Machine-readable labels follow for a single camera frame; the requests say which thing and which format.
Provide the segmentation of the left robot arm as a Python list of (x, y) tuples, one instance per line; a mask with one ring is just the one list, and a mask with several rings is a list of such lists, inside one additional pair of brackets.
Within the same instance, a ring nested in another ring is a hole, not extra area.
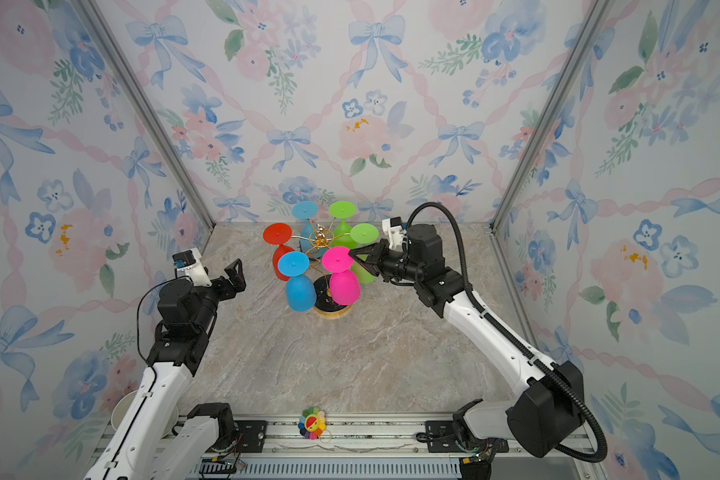
[(174, 278), (154, 288), (161, 319), (140, 386), (88, 479), (184, 479), (207, 451), (225, 457), (243, 438), (230, 405), (211, 402), (196, 405), (171, 444), (158, 448), (209, 346), (220, 303), (246, 289), (239, 259), (217, 278), (209, 277), (196, 251), (173, 260)]

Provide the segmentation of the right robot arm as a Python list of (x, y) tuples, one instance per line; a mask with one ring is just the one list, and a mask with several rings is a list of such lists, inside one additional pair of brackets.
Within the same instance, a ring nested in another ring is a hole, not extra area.
[(399, 250), (383, 238), (349, 255), (368, 273), (413, 287), (421, 303), (467, 336), (510, 386), (509, 402), (476, 399), (454, 413), (450, 441), (477, 453), (494, 452), (496, 442), (514, 439), (537, 458), (557, 450), (581, 461), (598, 461), (598, 451), (563, 443), (592, 418), (583, 401), (580, 370), (570, 362), (555, 362), (501, 320), (466, 278), (447, 266), (434, 226), (411, 227)]

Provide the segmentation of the green wine glass front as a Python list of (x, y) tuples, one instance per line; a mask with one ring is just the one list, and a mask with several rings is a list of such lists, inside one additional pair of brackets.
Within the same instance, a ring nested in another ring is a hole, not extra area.
[[(364, 246), (375, 242), (379, 237), (378, 229), (369, 223), (355, 225), (350, 231), (350, 237), (358, 245)], [(375, 277), (365, 270), (358, 261), (355, 261), (351, 267), (351, 271), (355, 274), (361, 285), (373, 283)]]

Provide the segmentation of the magenta wine glass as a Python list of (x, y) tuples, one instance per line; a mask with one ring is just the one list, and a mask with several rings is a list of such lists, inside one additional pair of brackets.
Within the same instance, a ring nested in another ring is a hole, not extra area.
[(347, 247), (332, 247), (322, 257), (322, 266), (331, 275), (331, 296), (337, 304), (344, 306), (356, 303), (361, 297), (359, 280), (351, 271), (354, 260), (349, 252)]

